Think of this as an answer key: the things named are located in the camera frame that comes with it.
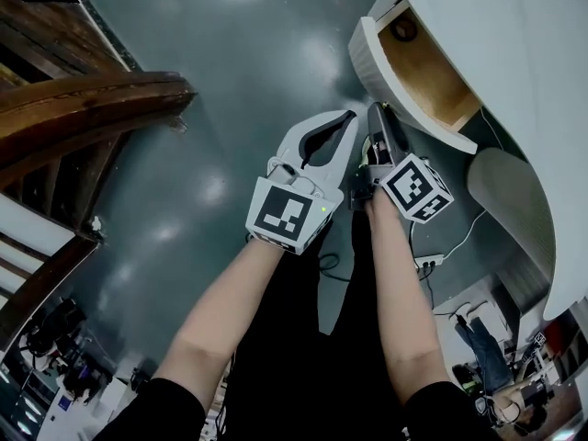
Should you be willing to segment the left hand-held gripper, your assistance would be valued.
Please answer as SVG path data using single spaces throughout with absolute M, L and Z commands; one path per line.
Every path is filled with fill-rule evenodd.
M 357 131 L 351 110 L 323 112 L 290 128 L 267 174 L 257 178 L 247 231 L 301 255 L 344 201 L 340 185 Z

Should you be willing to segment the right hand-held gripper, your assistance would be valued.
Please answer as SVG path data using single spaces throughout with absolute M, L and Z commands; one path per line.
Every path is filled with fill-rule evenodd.
M 406 220 L 419 224 L 431 221 L 454 202 L 439 173 L 416 155 L 408 154 L 410 143 L 389 106 L 373 103 L 367 121 L 377 164 L 362 165 L 350 178 L 351 210 L 362 210 L 378 188 L 386 192 Z M 398 156 L 406 157 L 398 163 Z

